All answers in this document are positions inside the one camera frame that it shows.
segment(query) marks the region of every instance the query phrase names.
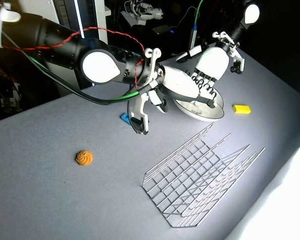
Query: yellow object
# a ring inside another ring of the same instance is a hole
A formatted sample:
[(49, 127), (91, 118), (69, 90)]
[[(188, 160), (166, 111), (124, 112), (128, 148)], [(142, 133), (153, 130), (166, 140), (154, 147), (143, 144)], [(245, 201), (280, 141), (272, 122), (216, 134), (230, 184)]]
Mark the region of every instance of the yellow object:
[(236, 114), (250, 114), (251, 109), (248, 105), (233, 105), (233, 111)]
[(90, 151), (80, 151), (75, 157), (76, 162), (81, 166), (87, 166), (94, 160), (94, 155)]

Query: blue object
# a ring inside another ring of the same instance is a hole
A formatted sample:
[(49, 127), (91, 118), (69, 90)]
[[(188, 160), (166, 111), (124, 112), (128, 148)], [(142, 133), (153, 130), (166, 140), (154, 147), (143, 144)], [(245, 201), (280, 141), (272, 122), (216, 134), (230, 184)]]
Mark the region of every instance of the blue object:
[(128, 116), (127, 113), (122, 114), (122, 115), (120, 116), (120, 118), (121, 118), (123, 121), (125, 121), (127, 124), (129, 124), (129, 125), (131, 126), (131, 123), (130, 123), (130, 121), (129, 121), (129, 116)]

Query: dish rack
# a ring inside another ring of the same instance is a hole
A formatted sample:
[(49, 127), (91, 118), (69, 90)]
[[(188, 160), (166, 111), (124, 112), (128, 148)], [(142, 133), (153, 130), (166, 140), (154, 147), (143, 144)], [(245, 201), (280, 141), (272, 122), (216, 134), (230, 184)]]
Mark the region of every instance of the dish rack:
[(224, 158), (203, 141), (213, 124), (152, 167), (142, 187), (174, 228), (198, 226), (225, 193), (261, 155), (265, 147), (240, 161), (250, 144)]

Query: tabletop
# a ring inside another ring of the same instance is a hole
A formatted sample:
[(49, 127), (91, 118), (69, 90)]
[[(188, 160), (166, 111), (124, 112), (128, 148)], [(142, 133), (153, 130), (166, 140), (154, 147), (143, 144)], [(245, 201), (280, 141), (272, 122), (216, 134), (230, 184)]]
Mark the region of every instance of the tabletop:
[[(0, 121), (0, 240), (221, 240), (245, 215), (300, 146), (300, 94), (241, 52), (245, 70), (227, 71), (215, 88), (224, 117), (205, 137), (222, 157), (248, 144), (262, 155), (201, 225), (172, 228), (142, 189), (144, 174), (209, 122), (182, 113), (172, 101), (162, 114), (148, 103), (149, 133), (137, 135), (120, 119), (122, 102), (109, 106), (68, 95)], [(197, 58), (177, 64), (194, 69)], [(120, 83), (87, 89), (99, 98), (123, 94)], [(232, 105), (249, 105), (236, 115)], [(89, 166), (75, 155), (93, 152)]]

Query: white light strip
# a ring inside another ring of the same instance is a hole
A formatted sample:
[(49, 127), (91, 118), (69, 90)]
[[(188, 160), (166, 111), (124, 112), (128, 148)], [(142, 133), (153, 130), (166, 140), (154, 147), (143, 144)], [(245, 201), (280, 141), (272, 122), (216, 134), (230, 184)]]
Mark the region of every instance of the white light strip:
[(81, 22), (81, 16), (80, 16), (80, 11), (79, 11), (78, 0), (74, 0), (74, 6), (75, 6), (76, 18), (78, 19), (78, 22), (79, 22), (79, 28), (80, 28), (80, 32), (81, 32), (81, 37), (84, 39), (85, 38), (85, 34), (84, 34), (84, 29), (82, 27), (82, 22)]

